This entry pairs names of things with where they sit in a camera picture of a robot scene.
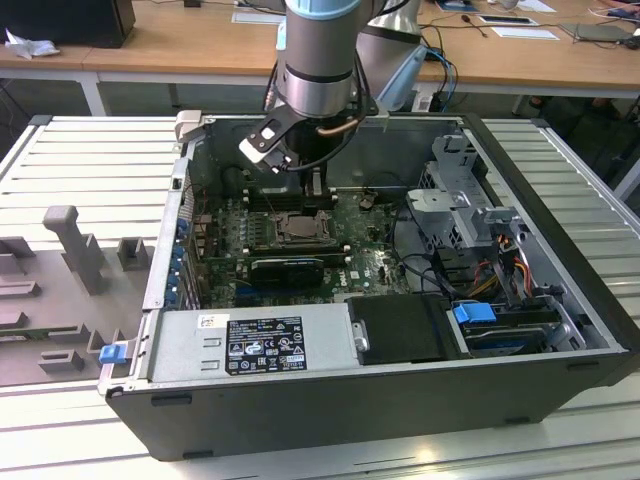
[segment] wooden desk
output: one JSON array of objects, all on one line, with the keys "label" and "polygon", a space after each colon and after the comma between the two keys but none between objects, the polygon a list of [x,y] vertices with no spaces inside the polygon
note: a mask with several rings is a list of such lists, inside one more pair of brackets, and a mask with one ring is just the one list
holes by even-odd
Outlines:
[{"label": "wooden desk", "polygon": [[[588,13],[602,8],[596,0],[545,0],[556,14],[523,13],[542,24],[598,23],[605,19]],[[476,0],[486,12],[484,0]],[[62,55],[27,61],[0,53],[4,78],[78,81],[94,115],[107,108],[97,87],[100,82],[169,84],[261,85],[275,60],[275,25],[231,23],[231,5],[204,4],[185,9],[181,2],[162,5],[134,2],[136,25],[121,49],[62,47]],[[425,4],[420,22],[463,27],[460,14],[442,12]],[[616,22],[631,30],[628,22]],[[478,93],[603,96],[634,98],[640,93],[640,53],[618,47],[598,48],[573,43],[559,27],[549,27],[560,40],[500,38],[485,28],[483,38],[473,28],[441,29],[447,57],[459,72],[458,91]],[[434,29],[425,34],[438,45]],[[425,64],[417,84],[430,95],[443,78],[438,63]]]},{"label": "wooden desk", "polygon": [[[517,10],[518,16],[533,18],[539,24],[606,22],[596,17],[588,8],[597,10],[603,5],[593,0],[544,0],[557,10],[555,14],[539,14]],[[483,12],[500,15],[486,2],[475,2]],[[436,26],[468,26],[460,14],[450,18],[436,5],[428,5],[420,17],[421,24]],[[476,25],[485,25],[474,20]],[[612,23],[632,32],[630,22]],[[535,88],[593,89],[628,91],[635,97],[640,93],[640,54],[623,46],[612,50],[599,48],[587,42],[574,43],[560,27],[545,27],[560,40],[528,40],[501,38],[491,28],[483,28],[488,38],[483,38],[475,28],[440,30],[447,58],[455,63],[462,85],[494,85]],[[438,46],[433,28],[425,29],[429,43]],[[442,67],[426,65],[420,74],[421,81],[441,81]]]},{"label": "wooden desk", "polygon": [[231,23],[232,5],[134,2],[136,24],[123,48],[94,48],[85,70],[269,75],[276,25]]}]

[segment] paper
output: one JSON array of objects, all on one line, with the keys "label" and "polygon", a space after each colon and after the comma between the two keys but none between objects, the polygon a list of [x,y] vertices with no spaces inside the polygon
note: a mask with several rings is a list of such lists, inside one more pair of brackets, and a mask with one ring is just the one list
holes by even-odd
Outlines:
[{"label": "paper", "polygon": [[56,49],[53,42],[49,40],[27,40],[26,38],[12,35],[7,29],[5,29],[5,32],[8,40],[4,42],[4,46],[19,57],[31,60],[32,57],[44,57],[60,53],[60,50]]},{"label": "paper", "polygon": [[555,10],[540,0],[520,0],[518,8],[526,12],[554,13]]},{"label": "paper", "polygon": [[549,30],[537,28],[492,27],[491,30],[503,38],[529,38],[533,40],[560,40]]},{"label": "paper", "polygon": [[277,25],[285,19],[284,15],[271,13],[258,13],[255,11],[242,11],[235,9],[231,16],[231,23],[255,23],[259,25]]}]

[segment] blue tab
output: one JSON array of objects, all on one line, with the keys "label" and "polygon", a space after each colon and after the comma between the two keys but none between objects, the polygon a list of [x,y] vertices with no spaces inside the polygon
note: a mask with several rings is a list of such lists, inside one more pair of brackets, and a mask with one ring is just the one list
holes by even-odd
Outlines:
[{"label": "blue tab", "polygon": [[126,353],[126,345],[105,345],[102,347],[102,350],[100,350],[100,356],[98,359],[103,365],[107,365],[109,363],[127,363],[127,359],[125,357]]},{"label": "blue tab", "polygon": [[453,309],[458,323],[496,322],[496,314],[493,313],[488,303],[461,303]]}]

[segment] gray 3d printed part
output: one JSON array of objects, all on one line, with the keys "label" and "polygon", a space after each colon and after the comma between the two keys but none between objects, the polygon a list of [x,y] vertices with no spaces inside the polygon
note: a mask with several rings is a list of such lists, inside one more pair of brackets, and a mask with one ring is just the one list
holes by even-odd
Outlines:
[{"label": "gray 3d printed part", "polygon": [[[104,254],[102,253],[102,250],[100,250],[100,245],[98,245],[98,240],[96,240],[96,237],[92,233],[89,233],[86,235],[82,235],[82,241],[87,246],[89,255],[98,259],[98,269],[102,268],[102,264],[104,263]],[[64,262],[67,264],[67,267],[69,267],[69,271],[75,272],[76,269],[73,266],[73,263],[69,261],[67,254],[65,252],[62,252],[61,255]]]},{"label": "gray 3d printed part", "polygon": [[124,272],[149,268],[149,255],[140,237],[121,239],[118,244],[118,259]]},{"label": "gray 3d printed part", "polygon": [[100,350],[102,350],[102,347],[104,347],[105,345],[106,344],[102,339],[100,332],[98,332],[97,330],[94,330],[93,332],[91,332],[91,336],[89,337],[89,344],[87,345],[87,353],[97,361],[98,357],[100,356]]},{"label": "gray 3d printed part", "polygon": [[40,293],[36,282],[2,282],[0,281],[0,300],[5,298],[35,297]]},{"label": "gray 3d printed part", "polygon": [[2,312],[0,313],[0,330],[8,328],[21,328],[27,323],[29,317],[24,312]]},{"label": "gray 3d printed part", "polygon": [[47,373],[81,371],[84,368],[84,360],[75,350],[55,350],[42,352],[42,360],[38,365]]},{"label": "gray 3d printed part", "polygon": [[84,323],[74,329],[51,332],[49,334],[49,338],[56,343],[88,342],[90,336],[91,334]]},{"label": "gray 3d printed part", "polygon": [[0,238],[0,253],[12,253],[16,258],[35,257],[35,253],[22,237]]},{"label": "gray 3d printed part", "polygon": [[18,263],[18,259],[13,253],[0,254],[0,275],[24,274],[25,271]]},{"label": "gray 3d printed part", "polygon": [[100,275],[100,258],[88,248],[76,219],[78,210],[74,206],[49,207],[42,224],[47,230],[54,232],[67,254],[67,261],[71,263],[89,295],[100,293],[102,276]]}]

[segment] warning label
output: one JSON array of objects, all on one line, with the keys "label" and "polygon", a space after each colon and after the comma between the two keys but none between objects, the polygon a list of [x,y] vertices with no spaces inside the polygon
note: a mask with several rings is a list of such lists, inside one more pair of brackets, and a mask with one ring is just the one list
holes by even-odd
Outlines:
[{"label": "warning label", "polygon": [[229,375],[306,370],[301,317],[231,320],[225,370]]}]

